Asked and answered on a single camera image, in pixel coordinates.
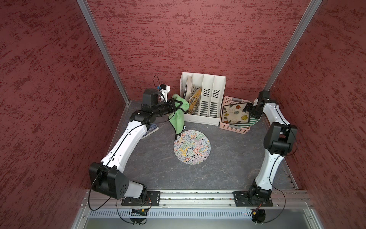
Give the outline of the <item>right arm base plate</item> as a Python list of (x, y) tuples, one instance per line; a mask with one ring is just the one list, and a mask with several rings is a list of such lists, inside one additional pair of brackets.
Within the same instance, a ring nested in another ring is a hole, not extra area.
[(234, 191), (234, 201), (237, 207), (272, 207), (272, 192), (270, 190), (250, 193), (249, 191)]

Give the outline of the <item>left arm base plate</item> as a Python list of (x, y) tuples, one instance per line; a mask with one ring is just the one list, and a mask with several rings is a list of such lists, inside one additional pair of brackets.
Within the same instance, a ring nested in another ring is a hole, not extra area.
[(121, 206), (128, 207), (155, 207), (159, 206), (160, 191), (143, 191), (139, 198), (124, 197)]

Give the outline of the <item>pink plastic basket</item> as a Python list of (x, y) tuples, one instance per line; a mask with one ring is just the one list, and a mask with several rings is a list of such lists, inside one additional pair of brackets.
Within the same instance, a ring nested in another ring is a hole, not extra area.
[(250, 130), (250, 116), (243, 112), (247, 100), (225, 96), (222, 103), (219, 128), (240, 134)]

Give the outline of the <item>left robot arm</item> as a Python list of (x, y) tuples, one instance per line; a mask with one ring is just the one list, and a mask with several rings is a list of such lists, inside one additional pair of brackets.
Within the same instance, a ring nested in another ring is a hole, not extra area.
[(141, 108), (132, 113), (125, 132), (115, 146), (99, 163), (90, 165), (91, 190), (117, 200), (132, 198), (145, 203), (147, 188), (124, 175), (126, 164), (138, 142), (158, 117), (167, 115), (167, 121), (173, 126), (175, 135), (179, 136), (184, 129), (184, 114), (188, 109), (189, 103), (178, 94), (168, 99), (163, 89), (146, 89)]

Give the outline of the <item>left aluminium corner post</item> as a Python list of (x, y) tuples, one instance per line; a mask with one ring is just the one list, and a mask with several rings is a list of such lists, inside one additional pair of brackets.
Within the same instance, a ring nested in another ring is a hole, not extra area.
[(83, 16), (84, 16), (84, 18), (85, 18), (85, 20), (86, 20), (86, 22), (87, 22), (87, 24), (90, 28), (91, 33), (92, 33), (92, 35), (93, 35), (93, 37), (94, 37), (101, 53), (102, 53), (102, 56), (103, 56), (107, 66), (110, 70), (110, 73), (111, 73), (111, 75), (112, 75), (112, 77), (113, 77), (113, 79), (114, 79), (114, 81), (115, 81), (115, 83), (116, 83), (123, 99), (124, 99), (124, 102), (127, 105), (129, 105), (130, 104), (130, 98), (127, 94), (127, 91), (126, 91), (124, 85), (123, 85), (123, 82), (122, 82), (121, 77), (118, 73), (118, 70), (117, 70), (117, 68), (116, 68), (116, 66), (115, 66), (115, 64), (112, 60), (110, 52), (108, 51), (108, 48), (107, 48), (107, 46), (105, 44), (105, 41), (102, 37), (102, 34), (101, 34), (101, 32), (98, 28), (98, 25), (95, 21), (95, 18), (93, 16), (92, 12), (91, 12), (91, 9), (88, 5), (88, 2), (86, 0), (77, 0), (77, 3), (78, 3), (78, 5), (79, 5), (79, 7), (82, 11), (82, 14), (83, 14)]

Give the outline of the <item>blue sunset book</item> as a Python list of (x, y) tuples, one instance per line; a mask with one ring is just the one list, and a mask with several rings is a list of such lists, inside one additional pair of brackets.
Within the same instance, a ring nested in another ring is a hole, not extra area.
[(159, 130), (159, 127), (157, 124), (152, 124), (149, 129), (147, 130), (147, 132), (145, 133), (145, 135), (142, 137), (142, 139), (147, 138), (148, 136), (150, 136), (151, 134), (155, 133), (156, 131)]

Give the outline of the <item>aluminium mounting rail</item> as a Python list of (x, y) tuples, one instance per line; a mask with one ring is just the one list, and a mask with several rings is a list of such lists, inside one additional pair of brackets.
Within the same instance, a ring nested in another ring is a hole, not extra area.
[(236, 190), (185, 190), (185, 189), (161, 189), (160, 194), (153, 194), (142, 205), (132, 204), (125, 199), (109, 199), (108, 196), (95, 191), (86, 191), (79, 208), (86, 208), (89, 205), (96, 209), (113, 208), (116, 204), (122, 208), (143, 208), (153, 209), (313, 209), (315, 205), (305, 190), (283, 190), (272, 192), (270, 202), (265, 203), (248, 202), (244, 194), (240, 193), (235, 197)]

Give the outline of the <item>aluminium corner post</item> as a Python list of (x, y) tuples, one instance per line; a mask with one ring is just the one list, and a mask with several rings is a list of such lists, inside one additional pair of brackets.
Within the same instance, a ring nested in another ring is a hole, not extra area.
[(84, 16), (84, 18), (85, 18), (85, 20), (86, 20), (86, 22), (87, 22), (87, 24), (90, 28), (91, 33), (92, 33), (92, 35), (93, 35), (93, 37), (94, 37), (101, 53), (102, 53), (102, 56), (103, 56), (107, 66), (110, 70), (110, 73), (111, 73), (111, 75), (112, 75), (112, 77), (113, 77), (113, 79), (114, 79), (114, 81), (115, 81), (115, 83), (116, 83), (123, 99), (124, 99), (124, 102), (127, 105), (129, 105), (130, 104), (130, 98), (127, 94), (127, 91), (126, 91), (124, 85), (123, 85), (123, 82), (122, 82), (121, 77), (118, 73), (118, 70), (117, 70), (117, 68), (116, 68), (116, 66), (115, 66), (115, 64), (112, 60), (110, 52), (108, 51), (108, 48), (107, 48), (107, 46), (105, 44), (105, 41), (102, 37), (102, 34), (101, 34), (101, 32), (98, 28), (98, 25), (95, 21), (95, 18), (93, 16), (92, 12), (91, 12), (91, 9), (88, 5), (88, 2), (86, 0), (77, 0), (77, 3), (78, 3), (78, 5), (79, 5), (79, 7), (82, 11), (82, 14), (83, 14), (83, 16)]
[(277, 65), (275, 66), (273, 72), (271, 73), (267, 83), (265, 84), (263, 91), (266, 91), (265, 95), (269, 94), (271, 87), (276, 81), (277, 77), (281, 73), (283, 67), (285, 66), (287, 60), (295, 49), (297, 43), (301, 39), (303, 33), (307, 29), (309, 23), (311, 22), (313, 16), (321, 5), (322, 0), (311, 0), (308, 7), (306, 8), (302, 18), (300, 19), (295, 31), (293, 32), (286, 48), (284, 49)]

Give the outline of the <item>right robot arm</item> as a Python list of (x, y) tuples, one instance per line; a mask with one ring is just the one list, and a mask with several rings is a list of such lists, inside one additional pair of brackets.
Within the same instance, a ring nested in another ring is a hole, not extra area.
[(270, 98), (269, 91), (261, 91), (256, 101), (247, 104), (244, 111), (253, 118), (264, 115), (270, 124), (263, 141), (265, 158), (247, 196), (250, 204), (258, 206), (270, 201), (277, 170), (285, 156), (293, 151), (297, 127), (284, 118), (279, 104)]

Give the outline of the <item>white magazine file organizer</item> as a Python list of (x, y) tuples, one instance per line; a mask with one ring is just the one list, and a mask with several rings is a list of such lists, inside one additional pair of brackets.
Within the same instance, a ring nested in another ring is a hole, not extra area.
[(218, 126), (226, 77), (220, 75), (183, 72), (180, 78), (180, 96), (189, 102), (195, 88), (202, 88), (199, 106), (193, 114), (184, 114), (185, 121)]

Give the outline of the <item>green striped round plate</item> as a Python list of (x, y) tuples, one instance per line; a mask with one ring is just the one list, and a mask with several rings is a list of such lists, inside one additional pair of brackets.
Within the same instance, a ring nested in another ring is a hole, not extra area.
[(258, 123), (260, 121), (260, 119), (255, 119), (253, 117), (248, 117), (248, 119), (246, 120), (246, 123), (239, 123), (239, 124), (235, 124), (236, 126), (242, 127), (242, 128), (249, 128), (253, 125), (255, 125), (256, 123)]

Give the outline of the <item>green microfiber cloth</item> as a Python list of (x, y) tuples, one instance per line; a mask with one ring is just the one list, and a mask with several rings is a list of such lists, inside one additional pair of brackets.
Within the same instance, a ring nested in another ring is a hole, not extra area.
[[(172, 99), (182, 101), (182, 108), (187, 111), (189, 109), (189, 103), (182, 98), (178, 94), (174, 94)], [(175, 130), (175, 140), (177, 140), (178, 136), (181, 135), (185, 125), (184, 113), (181, 110), (177, 110), (176, 112), (169, 115), (169, 122)]]

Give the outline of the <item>round colourful squiggle plate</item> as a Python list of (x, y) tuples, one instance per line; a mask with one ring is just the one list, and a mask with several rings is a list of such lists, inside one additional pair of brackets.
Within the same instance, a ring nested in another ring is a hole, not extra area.
[(203, 133), (188, 130), (177, 137), (173, 151), (181, 162), (188, 165), (198, 165), (210, 156), (211, 143)]

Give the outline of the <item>yellow magazine in organizer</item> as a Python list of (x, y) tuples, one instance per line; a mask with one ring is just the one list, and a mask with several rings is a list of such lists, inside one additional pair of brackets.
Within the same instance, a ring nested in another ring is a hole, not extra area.
[(193, 91), (191, 97), (189, 98), (189, 109), (187, 112), (188, 114), (192, 115), (195, 112), (196, 108), (199, 106), (201, 92), (201, 87), (195, 88), (195, 90)]

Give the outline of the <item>right aluminium corner post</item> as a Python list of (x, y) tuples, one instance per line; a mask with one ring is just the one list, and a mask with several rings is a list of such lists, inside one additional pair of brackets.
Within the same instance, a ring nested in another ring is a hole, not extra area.
[(301, 39), (303, 33), (307, 29), (309, 23), (311, 22), (313, 16), (321, 5), (322, 0), (311, 0), (308, 7), (306, 8), (302, 18), (300, 19), (295, 31), (293, 32), (286, 48), (284, 49), (277, 65), (275, 66), (273, 72), (271, 73), (267, 83), (265, 84), (263, 91), (266, 91), (265, 95), (269, 94), (271, 87), (276, 81), (277, 77), (281, 73), (283, 67), (285, 66), (287, 60), (295, 49), (297, 43)]

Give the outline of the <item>square floral plate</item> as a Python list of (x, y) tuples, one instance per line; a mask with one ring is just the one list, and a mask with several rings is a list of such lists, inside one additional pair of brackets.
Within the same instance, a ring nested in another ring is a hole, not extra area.
[(221, 122), (225, 124), (246, 123), (249, 117), (248, 113), (243, 112), (247, 103), (225, 105), (222, 108)]

